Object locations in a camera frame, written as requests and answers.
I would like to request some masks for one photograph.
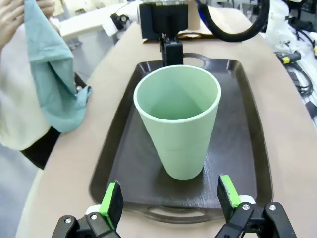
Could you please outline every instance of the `cup rim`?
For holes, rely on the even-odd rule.
[[[148,114],[147,112],[145,112],[141,106],[139,105],[139,102],[137,100],[137,93],[139,91],[139,88],[141,86],[141,84],[147,80],[151,75],[153,75],[154,73],[157,73],[159,71],[162,71],[162,70],[165,70],[167,68],[174,68],[174,67],[186,67],[186,68],[194,68],[194,69],[197,69],[197,70],[200,70],[200,71],[203,71],[204,73],[208,74],[213,80],[214,82],[216,83],[216,86],[217,86],[217,90],[218,90],[218,94],[217,94],[217,97],[215,99],[215,101],[213,102],[213,104],[211,104],[211,106],[209,108],[207,108],[205,111],[203,111],[202,113],[196,115],[196,116],[193,116],[193,117],[190,117],[190,118],[185,118],[185,119],[177,119],[177,120],[167,120],[167,119],[161,119],[161,118],[156,118],[150,114]],[[139,83],[138,85],[136,86],[135,90],[134,90],[134,93],[133,93],[133,102],[134,102],[134,105],[135,107],[137,108],[137,110],[139,111],[139,113],[141,113],[142,115],[144,115],[145,117],[151,119],[151,120],[154,120],[156,122],[161,122],[161,123],[166,123],[166,124],[180,124],[180,123],[185,123],[185,122],[190,122],[190,121],[194,121],[194,120],[197,120],[199,118],[202,118],[204,117],[205,115],[207,115],[208,113],[210,113],[218,104],[219,104],[219,101],[220,101],[220,98],[221,98],[221,87],[220,87],[220,84],[218,82],[218,80],[216,79],[215,76],[213,76],[210,72],[208,72],[207,70],[203,69],[203,68],[199,68],[199,67],[196,67],[196,66],[191,66],[191,65],[183,65],[183,64],[178,64],[178,65],[171,65],[171,66],[166,66],[166,67],[163,67],[163,68],[159,68],[151,73],[149,73],[148,75],[146,75]]]

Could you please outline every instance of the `white shirt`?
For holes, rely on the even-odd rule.
[[[37,98],[24,24],[2,49],[0,57],[0,143],[24,150],[50,128]]]

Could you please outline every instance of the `cup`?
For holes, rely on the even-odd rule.
[[[204,69],[173,65],[145,76],[133,101],[166,172],[178,180],[204,166],[221,88]]]

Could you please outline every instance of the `beige table surface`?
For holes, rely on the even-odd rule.
[[[250,25],[237,10],[218,10],[232,31]],[[298,92],[260,35],[242,42],[184,42],[184,52],[241,62],[264,130],[274,201],[283,204],[299,238],[316,237],[317,134]],[[142,44],[132,25],[103,59],[89,84],[93,94],[82,125],[58,140],[35,194],[24,231],[26,238],[50,238],[62,215],[81,218],[93,205],[89,184],[115,110],[137,63],[159,60],[158,44]],[[223,220],[172,225],[124,212],[118,226],[123,238],[213,237]]]

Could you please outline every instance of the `human hand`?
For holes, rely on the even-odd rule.
[[[50,18],[53,16],[55,11],[55,1],[54,0],[36,0],[40,9],[46,18]]]
[[[23,0],[0,0],[0,50],[24,22]]]

